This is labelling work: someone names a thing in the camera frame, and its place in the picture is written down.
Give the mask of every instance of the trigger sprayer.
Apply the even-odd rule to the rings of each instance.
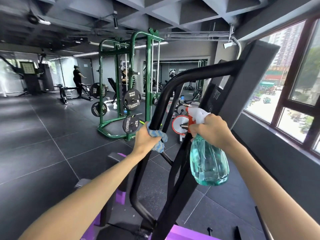
[[[204,124],[210,113],[201,108],[188,108],[189,125]],[[226,154],[210,145],[199,134],[193,139],[190,150],[191,172],[198,184],[216,186],[228,180],[229,165]]]

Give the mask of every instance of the ceiling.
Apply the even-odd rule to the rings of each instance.
[[[88,42],[161,32],[228,31],[270,0],[0,0],[0,41],[53,50],[97,50]],[[29,10],[51,25],[31,24]],[[113,16],[117,11],[119,28]]]

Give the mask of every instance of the black rubber floor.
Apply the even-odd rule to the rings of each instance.
[[[75,99],[62,105],[57,97],[0,98],[1,239],[16,240],[44,211],[69,195],[79,179],[93,179],[102,173],[108,154],[132,151],[134,141],[112,140],[97,132],[99,119],[91,114],[93,102]],[[114,111],[105,115],[116,116]],[[179,137],[171,127],[168,136],[166,153],[174,159]],[[166,201],[169,170],[161,155],[152,152],[138,197],[155,217]],[[233,240],[234,227],[242,226],[253,239],[262,240],[265,238],[254,206],[230,161],[229,181],[211,188],[199,185],[178,224],[204,234],[211,227],[213,236],[222,240]],[[114,206],[111,223],[137,229],[140,222],[128,198],[125,206]],[[109,227],[100,232],[99,239],[134,237]]]

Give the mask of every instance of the blue spray bottle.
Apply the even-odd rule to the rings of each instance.
[[[201,108],[188,108],[189,125],[203,124],[210,114]],[[228,180],[229,165],[226,154],[210,145],[199,134],[193,139],[190,150],[191,172],[198,184],[221,185]]]

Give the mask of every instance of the qr code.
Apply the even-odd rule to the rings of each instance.
[[[217,100],[219,95],[220,95],[220,92],[218,90],[216,90],[213,97]]]

